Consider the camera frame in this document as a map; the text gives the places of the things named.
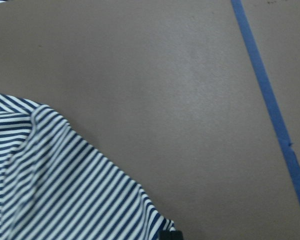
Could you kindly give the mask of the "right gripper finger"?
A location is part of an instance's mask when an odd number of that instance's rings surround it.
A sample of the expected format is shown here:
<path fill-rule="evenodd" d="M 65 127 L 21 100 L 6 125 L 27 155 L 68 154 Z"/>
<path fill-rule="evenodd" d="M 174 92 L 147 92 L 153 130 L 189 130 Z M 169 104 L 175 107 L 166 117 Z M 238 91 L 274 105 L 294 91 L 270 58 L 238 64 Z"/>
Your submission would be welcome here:
<path fill-rule="evenodd" d="M 179 230 L 162 230 L 158 235 L 159 240 L 183 240 L 183 233 Z"/>

